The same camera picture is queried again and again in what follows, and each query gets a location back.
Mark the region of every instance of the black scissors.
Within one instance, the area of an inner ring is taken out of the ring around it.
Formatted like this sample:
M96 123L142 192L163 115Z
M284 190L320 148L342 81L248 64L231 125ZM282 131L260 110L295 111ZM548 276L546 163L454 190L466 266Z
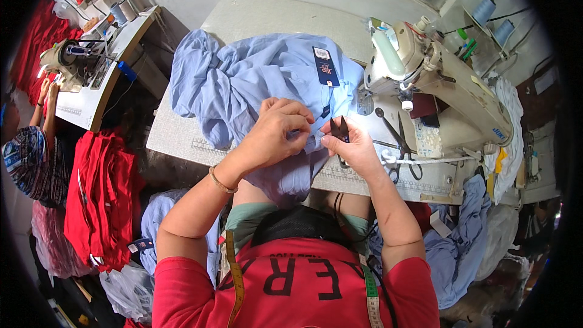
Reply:
M330 118L330 133L339 140L350 143L350 138L348 137L348 126L346 125L346 120L344 120L344 115L340 118L340 128L338 128L336 123L334 123L334 120ZM341 168L347 169L350 167L340 155L337 156Z
M404 156L406 154L408 154L409 159L411 161L414 161L414 159L411 157L411 149L407 145L407 142L405 142L405 140L404 140L404 129L403 129L403 123L401 122L401 115L400 114L398 115L399 116L399 134L397 134L397 131L393 128L393 126L390 125L389 121L385 118L385 113L383 112L383 110L381 108L376 108L374 110L374 113L377 115L377 117L383 118L383 122L385 123L385 126L389 129L390 134L393 136L395 141L397 141L397 143L399 144L399 150L401 152L401 156L399 157L399 159L404 159ZM419 164L417 164L417 167L419 167L419 172L421 173L421 176L417 176L417 174L415 174L413 171L413 165L409 164L409 170L411 171L411 175L413 176L413 178L415 180L421 180L421 178L423 177L423 169L421 168L421 165L419 165ZM395 183L395 184L399 181L399 172L400 171L401 171L401 164L397 164L396 167L393 167L389 170L389 177L391 180L393 180L393 183Z

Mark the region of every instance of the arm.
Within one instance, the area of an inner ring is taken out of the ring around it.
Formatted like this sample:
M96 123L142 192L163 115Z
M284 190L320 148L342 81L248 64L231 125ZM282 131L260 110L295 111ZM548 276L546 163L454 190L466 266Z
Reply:
M47 137L47 147L49 152L55 147L55 112L56 97L59 94L59 85L52 83L48 89L47 119L44 120L43 131Z
M251 132L215 167L216 179L234 189L246 174L295 154L304 148L313 122L312 113L298 102L266 99ZM287 132L294 129L300 133L288 140ZM182 256L206 268L205 235L230 196L214 184L210 175L186 193L160 224L156 236L158 262Z
M37 102L37 105L34 107L33 118L30 120L29 126L37 126L37 127L40 126L40 120L43 117L42 104L44 104L44 99L47 97L48 84L50 84L50 83L51 83L51 80L49 80L48 77L46 77L43 80L43 84L41 85L41 88L40 88L39 101Z
M368 184L377 214L378 228L383 236L383 275L400 261L421 257L425 259L425 245L417 220L401 199L397 188L378 159L368 132L351 119L346 119L350 143L341 142L330 134L327 122L320 130L326 135L322 144L328 154L339 154Z

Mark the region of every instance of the hand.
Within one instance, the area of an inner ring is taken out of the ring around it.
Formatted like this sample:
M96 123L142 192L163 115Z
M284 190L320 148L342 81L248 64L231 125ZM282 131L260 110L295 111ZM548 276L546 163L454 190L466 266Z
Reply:
M47 110L56 107L56 97L61 87L56 83L51 83L48 88Z
M378 175L379 172L386 174L368 132L354 120L346 117L344 119L348 126L350 143L345 143L331 135L329 121L320 128L325 134L321 140L322 145L328 149L330 157L339 154L365 180ZM334 122L339 125L340 117L334 118Z
M314 115L305 105L286 98L266 99L255 126L231 154L239 157L245 172L276 164L304 148L313 123ZM299 133L288 140L288 132L296 129Z
M43 104L44 99L47 97L49 84L51 84L51 80L49 80L48 77L45 77L42 85L40 86L40 95L39 95L39 103L40 104Z

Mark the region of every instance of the seamstress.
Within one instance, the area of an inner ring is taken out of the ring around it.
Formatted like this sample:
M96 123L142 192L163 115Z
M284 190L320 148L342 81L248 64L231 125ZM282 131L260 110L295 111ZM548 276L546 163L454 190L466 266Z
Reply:
M55 137L58 92L56 83L43 82L30 125L20 129L14 102L5 99L2 105L2 156L6 169L26 196L49 208L63 207L69 188L70 170L65 165L61 142ZM40 128L43 106L47 107L47 117Z
M299 152L313 114L289 99L263 101L251 132L170 210L157 234L153 327L226 327L235 302L228 274L215 291L206 273L205 235L231 193L226 229L243 270L244 301L233 327L370 327L359 253L366 254L370 199L346 194L331 213L297 206L278 210L243 178ZM438 327L437 299L419 225L381 165L368 132L347 119L350 143L321 131L368 183L382 251L378 288L384 327ZM299 130L288 140L286 135Z

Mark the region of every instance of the white table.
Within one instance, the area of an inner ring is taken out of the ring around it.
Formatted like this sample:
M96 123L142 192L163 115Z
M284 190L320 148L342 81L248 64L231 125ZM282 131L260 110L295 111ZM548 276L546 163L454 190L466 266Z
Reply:
M121 30L117 38L108 47L109 53L117 53L116 60L127 62L138 47L144 33L154 22L154 13L160 13L160 11L162 9L156 5L142 12L132 22L120 27ZM99 88L83 87L79 92L60 92L56 100L56 116L81 128L98 132L107 101L121 74L121 70L117 68L116 64L115 62L110 64ZM164 76L160 77L162 74L152 60L147 55L144 55L134 65L134 70L136 72L137 70L142 70L139 80L142 83L146 83L146 87L148 87L148 82L142 80L156 77L158 85L155 88L149 88L149 90L160 98L168 81Z
M372 47L364 23L363 18L345 12L293 0L221 0L201 28L222 43L274 32L326 35L334 40L348 57L367 62ZM400 104L384 103L382 107L385 117L398 130L397 112L401 108ZM356 115L354 118L359 123L367 125L373 139L396 144L383 121L374 114ZM411 143L414 144L414 137L407 132L406 139L410 146ZM214 149L205 140L196 118L182 118L172 111L168 90L157 110L146 147L209 166L219 163L228 152L228 149ZM375 148L379 154L384 149L383 146L376 144ZM398 155L396 149L389 150L392 154ZM452 193L453 203L461 204L461 185L464 179L473 174L474 169L475 163L466 162L458 171ZM404 200L411 201L419 201L421 193L437 199L448 197L451 185L448 185L446 180L448 176L455 177L455 172L456 166L450 164L424 165L423 178L416 181L412 178L409 168L404 165L401 168L397 190ZM352 169L340 168L336 157L328 160L314 178L312 187L368 195L366 182Z

